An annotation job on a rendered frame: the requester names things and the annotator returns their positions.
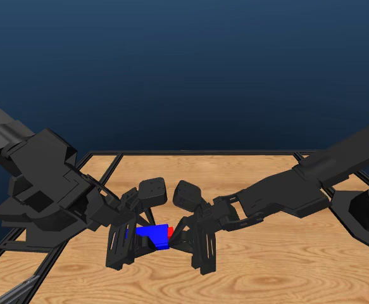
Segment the blue hollow socket block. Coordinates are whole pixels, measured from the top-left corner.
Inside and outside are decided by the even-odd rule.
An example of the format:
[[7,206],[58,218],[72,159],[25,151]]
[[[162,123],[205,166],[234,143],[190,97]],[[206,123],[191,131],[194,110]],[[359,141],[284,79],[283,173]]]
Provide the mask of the blue hollow socket block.
[[136,235],[149,236],[156,245],[157,250],[167,250],[168,245],[168,224],[150,225],[136,228]]

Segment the silver aluminium rail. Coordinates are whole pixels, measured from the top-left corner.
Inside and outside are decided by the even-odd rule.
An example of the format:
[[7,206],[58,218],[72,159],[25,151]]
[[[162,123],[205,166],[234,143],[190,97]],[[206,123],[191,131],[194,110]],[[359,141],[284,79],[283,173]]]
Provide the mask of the silver aluminium rail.
[[23,294],[32,289],[40,276],[33,275],[0,296],[0,304],[15,304]]

